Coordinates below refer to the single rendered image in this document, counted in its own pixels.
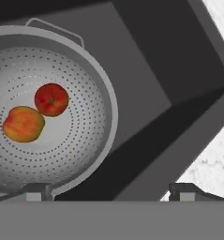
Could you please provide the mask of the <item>orange yellow apple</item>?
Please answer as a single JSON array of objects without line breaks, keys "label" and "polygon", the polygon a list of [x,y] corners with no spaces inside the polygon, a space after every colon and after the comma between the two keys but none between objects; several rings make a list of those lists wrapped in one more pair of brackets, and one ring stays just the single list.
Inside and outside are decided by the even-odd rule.
[{"label": "orange yellow apple", "polygon": [[45,119],[36,109],[17,106],[8,112],[3,131],[15,142],[30,143],[40,136],[44,126]]}]

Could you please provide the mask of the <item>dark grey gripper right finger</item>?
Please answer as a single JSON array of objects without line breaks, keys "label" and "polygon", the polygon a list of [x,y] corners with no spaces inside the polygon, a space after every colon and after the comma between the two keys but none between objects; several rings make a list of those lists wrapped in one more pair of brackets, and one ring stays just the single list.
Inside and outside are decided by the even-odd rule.
[{"label": "dark grey gripper right finger", "polygon": [[170,202],[223,201],[223,197],[204,192],[192,183],[169,183]]}]

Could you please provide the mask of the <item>grey metal colander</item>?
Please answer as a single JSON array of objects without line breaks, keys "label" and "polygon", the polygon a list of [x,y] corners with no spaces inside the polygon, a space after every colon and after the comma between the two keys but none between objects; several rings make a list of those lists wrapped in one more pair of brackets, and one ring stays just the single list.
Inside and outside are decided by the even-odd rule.
[{"label": "grey metal colander", "polygon": [[[46,83],[67,90],[66,110],[46,118],[37,140],[12,141],[2,130],[8,112],[33,107]],[[109,154],[117,125],[110,79],[81,37],[58,27],[0,26],[0,196],[27,184],[48,183],[54,195],[76,187]]]}]

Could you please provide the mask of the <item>dark grey sink basin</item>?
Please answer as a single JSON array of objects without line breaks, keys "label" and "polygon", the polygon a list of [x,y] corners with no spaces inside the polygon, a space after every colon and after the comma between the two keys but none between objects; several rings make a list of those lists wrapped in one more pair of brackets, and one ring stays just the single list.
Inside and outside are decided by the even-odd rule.
[{"label": "dark grey sink basin", "polygon": [[155,201],[224,126],[224,44],[194,14],[201,0],[109,0],[20,24],[82,38],[118,106],[112,148],[58,201]]}]

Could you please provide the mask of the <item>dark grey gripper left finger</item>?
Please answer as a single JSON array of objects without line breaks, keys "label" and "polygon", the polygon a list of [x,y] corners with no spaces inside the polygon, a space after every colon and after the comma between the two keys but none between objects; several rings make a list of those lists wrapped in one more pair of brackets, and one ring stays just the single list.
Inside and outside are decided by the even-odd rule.
[{"label": "dark grey gripper left finger", "polygon": [[10,200],[26,202],[52,202],[52,185],[47,183],[30,183],[17,191],[0,196],[0,202]]}]

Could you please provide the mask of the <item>red apple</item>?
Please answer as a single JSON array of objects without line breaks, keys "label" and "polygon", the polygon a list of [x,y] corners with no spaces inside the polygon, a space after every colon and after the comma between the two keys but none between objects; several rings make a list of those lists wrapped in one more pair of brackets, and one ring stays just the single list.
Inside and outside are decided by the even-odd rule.
[{"label": "red apple", "polygon": [[34,97],[38,111],[50,117],[62,114],[69,102],[67,91],[57,83],[47,83],[38,88]]}]

